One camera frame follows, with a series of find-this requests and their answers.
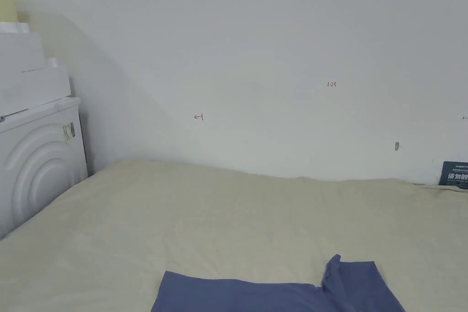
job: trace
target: bed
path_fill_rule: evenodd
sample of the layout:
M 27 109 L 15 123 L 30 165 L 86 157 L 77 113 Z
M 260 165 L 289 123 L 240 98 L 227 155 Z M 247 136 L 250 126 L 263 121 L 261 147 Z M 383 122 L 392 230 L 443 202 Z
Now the bed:
M 468 193 L 121 161 L 0 242 L 0 310 L 149 312 L 167 270 L 320 285 L 334 254 L 406 311 L 466 311 Z

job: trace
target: washing machine door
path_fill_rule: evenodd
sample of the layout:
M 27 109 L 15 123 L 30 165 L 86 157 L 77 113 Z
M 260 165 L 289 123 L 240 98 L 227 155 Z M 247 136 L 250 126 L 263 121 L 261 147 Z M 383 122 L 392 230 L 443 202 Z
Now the washing machine door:
M 7 116 L 13 128 L 0 131 L 0 238 L 86 177 L 78 106 L 54 106 L 20 112 L 16 123 Z

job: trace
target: barcode label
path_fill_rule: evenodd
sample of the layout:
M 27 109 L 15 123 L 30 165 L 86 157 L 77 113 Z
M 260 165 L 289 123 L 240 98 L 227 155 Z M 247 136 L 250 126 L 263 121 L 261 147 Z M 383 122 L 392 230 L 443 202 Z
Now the barcode label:
M 67 142 L 75 137 L 75 126 L 73 125 L 73 122 L 63 126 L 63 134 L 65 135 L 65 141 Z

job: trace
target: dark blue book cover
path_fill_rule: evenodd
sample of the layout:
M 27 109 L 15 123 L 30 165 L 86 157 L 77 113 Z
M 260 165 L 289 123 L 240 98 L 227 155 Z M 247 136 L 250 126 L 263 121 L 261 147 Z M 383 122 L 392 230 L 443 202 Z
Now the dark blue book cover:
M 439 185 L 468 189 L 468 162 L 445 161 Z

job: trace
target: yellow object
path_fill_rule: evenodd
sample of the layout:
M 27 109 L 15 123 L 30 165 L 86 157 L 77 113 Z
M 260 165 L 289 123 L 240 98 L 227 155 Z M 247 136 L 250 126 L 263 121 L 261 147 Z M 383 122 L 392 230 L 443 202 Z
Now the yellow object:
M 0 22 L 18 22 L 15 0 L 0 0 Z

